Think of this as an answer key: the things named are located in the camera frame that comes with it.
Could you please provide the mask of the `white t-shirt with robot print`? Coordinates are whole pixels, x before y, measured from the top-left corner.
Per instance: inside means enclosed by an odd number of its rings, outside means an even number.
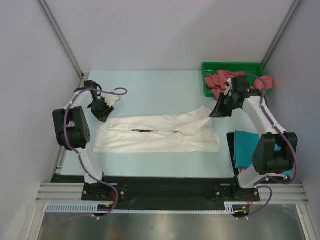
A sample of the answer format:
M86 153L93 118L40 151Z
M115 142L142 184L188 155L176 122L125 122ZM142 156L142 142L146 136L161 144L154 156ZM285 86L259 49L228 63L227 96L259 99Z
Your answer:
M210 109L201 106L180 115L110 118L100 124L96 153L217 153L220 138Z

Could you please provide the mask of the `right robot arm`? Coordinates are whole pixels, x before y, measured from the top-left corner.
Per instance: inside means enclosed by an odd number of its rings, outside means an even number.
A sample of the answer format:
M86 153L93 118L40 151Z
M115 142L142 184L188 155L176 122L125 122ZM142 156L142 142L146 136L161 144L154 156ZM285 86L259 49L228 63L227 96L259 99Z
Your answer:
M209 116L231 117L234 110L242 109L259 135L252 164L233 178L230 196L242 201L260 183L268 180L283 185L294 182L299 172L297 135L288 132L277 122L265 102L266 93L250 86L248 74L229 78L225 85L225 92L219 95Z

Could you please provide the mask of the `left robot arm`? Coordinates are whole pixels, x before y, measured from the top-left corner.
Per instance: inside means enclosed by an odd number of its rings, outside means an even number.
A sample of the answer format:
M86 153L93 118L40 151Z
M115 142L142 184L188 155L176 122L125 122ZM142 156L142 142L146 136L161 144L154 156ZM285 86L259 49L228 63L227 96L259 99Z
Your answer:
M117 200L116 191L107 183L103 170L87 147L91 141L91 132L84 110L90 109L101 123L105 123L114 110L114 107L101 96L102 92L98 83L87 80L82 88L74 91L72 100L64 108L56 109L52 113L58 144L75 153L82 168L83 201Z

